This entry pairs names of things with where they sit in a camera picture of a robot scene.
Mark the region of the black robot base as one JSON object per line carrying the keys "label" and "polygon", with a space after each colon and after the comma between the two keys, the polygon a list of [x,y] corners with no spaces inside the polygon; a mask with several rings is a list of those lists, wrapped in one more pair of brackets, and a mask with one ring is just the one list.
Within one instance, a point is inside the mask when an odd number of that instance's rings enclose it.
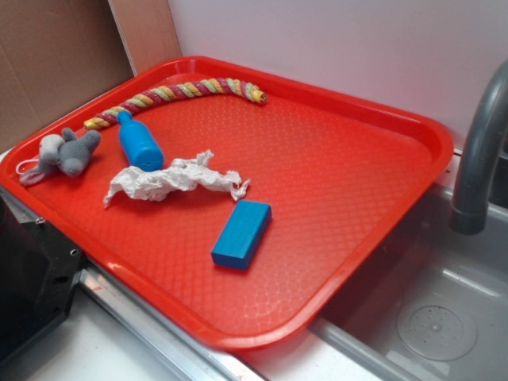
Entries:
{"label": "black robot base", "polygon": [[65,321],[85,260],[48,221],[20,222],[1,200],[1,367]]}

